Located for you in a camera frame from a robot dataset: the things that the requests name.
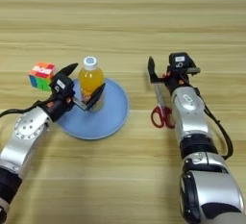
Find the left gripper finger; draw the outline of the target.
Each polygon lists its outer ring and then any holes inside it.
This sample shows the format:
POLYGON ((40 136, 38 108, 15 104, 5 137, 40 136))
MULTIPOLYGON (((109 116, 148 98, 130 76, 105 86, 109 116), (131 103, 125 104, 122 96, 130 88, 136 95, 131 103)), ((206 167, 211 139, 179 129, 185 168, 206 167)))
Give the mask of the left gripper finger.
POLYGON ((89 111, 100 99, 106 84, 99 86, 91 95, 90 99, 86 102, 86 109, 89 111))
POLYGON ((56 75, 55 79, 56 80, 68 80, 70 74, 76 69, 78 66, 77 63, 72 63, 64 68, 62 68, 56 75))

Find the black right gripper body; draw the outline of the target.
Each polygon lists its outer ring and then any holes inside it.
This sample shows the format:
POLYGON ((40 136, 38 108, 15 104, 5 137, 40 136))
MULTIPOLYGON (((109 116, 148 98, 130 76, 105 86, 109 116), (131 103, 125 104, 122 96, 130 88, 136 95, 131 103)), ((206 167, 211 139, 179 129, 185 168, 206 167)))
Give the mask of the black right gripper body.
POLYGON ((186 74, 187 68, 180 70, 168 70, 159 77, 158 81, 150 81, 155 86, 156 94, 162 94, 162 85, 165 85, 170 94, 179 87, 189 87, 189 78, 186 74))

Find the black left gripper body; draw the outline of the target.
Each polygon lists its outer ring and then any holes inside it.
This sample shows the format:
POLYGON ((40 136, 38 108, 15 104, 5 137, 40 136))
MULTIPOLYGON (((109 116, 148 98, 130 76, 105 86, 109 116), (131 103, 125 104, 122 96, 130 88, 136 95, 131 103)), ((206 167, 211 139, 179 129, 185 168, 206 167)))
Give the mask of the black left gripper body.
POLYGON ((71 111, 74 106, 78 106, 82 111, 88 110, 88 103, 77 98, 73 89, 53 89, 51 96, 45 101, 38 102, 37 105, 46 112, 53 122, 58 121, 66 112, 71 111))

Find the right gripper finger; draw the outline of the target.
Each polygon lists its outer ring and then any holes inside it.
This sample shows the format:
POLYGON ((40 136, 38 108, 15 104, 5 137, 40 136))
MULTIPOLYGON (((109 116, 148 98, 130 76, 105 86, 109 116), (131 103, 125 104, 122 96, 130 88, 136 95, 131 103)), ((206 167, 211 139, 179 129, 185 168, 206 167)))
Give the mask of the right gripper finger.
POLYGON ((186 74, 196 75, 201 72, 200 67, 190 67, 187 69, 186 74))
POLYGON ((155 62, 154 59, 150 56, 148 60, 148 73, 150 76, 150 81, 158 81, 159 77, 155 72, 155 62))

